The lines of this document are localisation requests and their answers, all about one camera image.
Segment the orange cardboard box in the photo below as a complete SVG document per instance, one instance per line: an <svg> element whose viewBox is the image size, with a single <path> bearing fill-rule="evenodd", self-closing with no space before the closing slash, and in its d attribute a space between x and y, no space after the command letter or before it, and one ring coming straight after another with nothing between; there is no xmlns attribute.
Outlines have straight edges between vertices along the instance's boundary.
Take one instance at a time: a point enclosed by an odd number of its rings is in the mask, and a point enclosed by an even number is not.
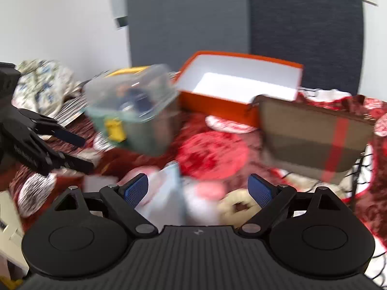
<svg viewBox="0 0 387 290"><path fill-rule="evenodd" d="M199 51L174 79L180 106L188 111L258 126L249 106L256 96L293 101L303 65L277 58L234 52Z"/></svg>

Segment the grey sofa cushion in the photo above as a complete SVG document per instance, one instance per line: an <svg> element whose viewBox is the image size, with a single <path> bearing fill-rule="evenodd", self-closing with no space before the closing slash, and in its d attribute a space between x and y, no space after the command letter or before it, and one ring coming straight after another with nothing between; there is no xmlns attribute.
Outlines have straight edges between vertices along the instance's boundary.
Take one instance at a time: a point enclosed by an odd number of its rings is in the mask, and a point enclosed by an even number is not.
<svg viewBox="0 0 387 290"><path fill-rule="evenodd" d="M179 70L198 51L249 51L248 0L127 0L134 66Z"/></svg>

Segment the striped cloth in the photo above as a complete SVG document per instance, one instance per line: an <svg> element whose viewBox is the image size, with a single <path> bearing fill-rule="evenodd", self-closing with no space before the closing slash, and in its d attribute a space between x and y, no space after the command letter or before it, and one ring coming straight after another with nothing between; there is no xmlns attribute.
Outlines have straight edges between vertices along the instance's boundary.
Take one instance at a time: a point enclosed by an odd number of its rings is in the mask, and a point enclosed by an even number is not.
<svg viewBox="0 0 387 290"><path fill-rule="evenodd" d="M87 106L87 101L84 96L79 96L68 100L62 106L59 113L55 116L55 120L61 126L68 126L78 117L80 117Z"/></svg>

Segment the clear plastic storage box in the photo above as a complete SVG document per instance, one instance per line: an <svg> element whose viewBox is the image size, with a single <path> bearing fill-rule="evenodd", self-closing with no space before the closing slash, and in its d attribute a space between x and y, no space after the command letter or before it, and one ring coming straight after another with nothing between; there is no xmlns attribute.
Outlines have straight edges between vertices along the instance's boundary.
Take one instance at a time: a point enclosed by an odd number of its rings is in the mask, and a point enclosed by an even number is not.
<svg viewBox="0 0 387 290"><path fill-rule="evenodd" d="M117 147L160 156L180 131L179 93L165 64L105 73L84 86L84 95L88 118Z"/></svg>

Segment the cream scrunchie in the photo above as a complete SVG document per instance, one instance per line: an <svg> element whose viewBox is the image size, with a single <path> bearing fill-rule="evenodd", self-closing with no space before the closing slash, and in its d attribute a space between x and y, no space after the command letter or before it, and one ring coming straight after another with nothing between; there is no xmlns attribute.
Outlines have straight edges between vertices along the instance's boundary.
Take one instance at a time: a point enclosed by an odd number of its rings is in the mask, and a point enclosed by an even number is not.
<svg viewBox="0 0 387 290"><path fill-rule="evenodd" d="M245 188L229 192L219 201L217 208L220 224L235 228L245 224L262 209Z"/></svg>

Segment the blue tissue pack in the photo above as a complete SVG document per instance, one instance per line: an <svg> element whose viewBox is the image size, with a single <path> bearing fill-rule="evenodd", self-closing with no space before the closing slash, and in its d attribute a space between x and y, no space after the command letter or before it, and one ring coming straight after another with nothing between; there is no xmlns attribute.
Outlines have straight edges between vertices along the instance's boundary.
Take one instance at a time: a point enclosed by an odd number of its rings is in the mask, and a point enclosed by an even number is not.
<svg viewBox="0 0 387 290"><path fill-rule="evenodd" d="M179 164L169 162L161 170L149 170L148 192L135 210L158 231L164 226L185 224L185 200Z"/></svg>

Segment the red patterned blanket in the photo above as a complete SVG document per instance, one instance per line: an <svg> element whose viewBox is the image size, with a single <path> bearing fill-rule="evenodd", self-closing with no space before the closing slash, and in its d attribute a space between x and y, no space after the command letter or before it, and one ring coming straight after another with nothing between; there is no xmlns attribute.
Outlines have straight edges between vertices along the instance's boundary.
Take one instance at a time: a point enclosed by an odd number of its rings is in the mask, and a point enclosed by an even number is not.
<svg viewBox="0 0 387 290"><path fill-rule="evenodd" d="M363 116L375 126L375 134L365 157L356 162L332 190L344 201L356 200L356 215L376 239L375 254L367 275L386 285L386 103L362 95L349 96L324 90L302 90L297 102L333 111ZM183 127L168 151L159 157L115 148L98 133L85 116L69 125L69 130L87 141L79 150L58 139L49 145L63 152L92 156L97 160L95 174L125 181L139 173L149 179L177 161L188 192L186 201L192 215L204 218L210 205L226 205L245 191L247 177L258 174L275 184L286 183L301 192L313 192L321 181L273 168L262 159L262 136L257 131L239 134L236 124L212 120L199 113L184 113Z"/></svg>

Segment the dark blue sofa cushion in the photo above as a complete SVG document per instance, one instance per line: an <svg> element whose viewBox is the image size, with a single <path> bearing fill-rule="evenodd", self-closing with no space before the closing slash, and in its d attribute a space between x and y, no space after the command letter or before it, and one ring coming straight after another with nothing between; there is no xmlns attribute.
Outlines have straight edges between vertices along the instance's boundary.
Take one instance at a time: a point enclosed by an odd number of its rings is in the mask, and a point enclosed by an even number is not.
<svg viewBox="0 0 387 290"><path fill-rule="evenodd" d="M356 95L362 0L249 0L251 52L303 65L301 85Z"/></svg>

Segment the brown striped pouch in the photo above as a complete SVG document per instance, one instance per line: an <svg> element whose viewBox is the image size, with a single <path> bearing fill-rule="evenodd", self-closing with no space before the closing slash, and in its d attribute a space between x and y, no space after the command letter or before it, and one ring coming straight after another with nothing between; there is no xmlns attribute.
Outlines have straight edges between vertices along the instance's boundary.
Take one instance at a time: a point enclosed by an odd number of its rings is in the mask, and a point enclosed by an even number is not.
<svg viewBox="0 0 387 290"><path fill-rule="evenodd" d="M253 105L262 159L272 168L338 185L372 139L369 121L343 111L264 95Z"/></svg>

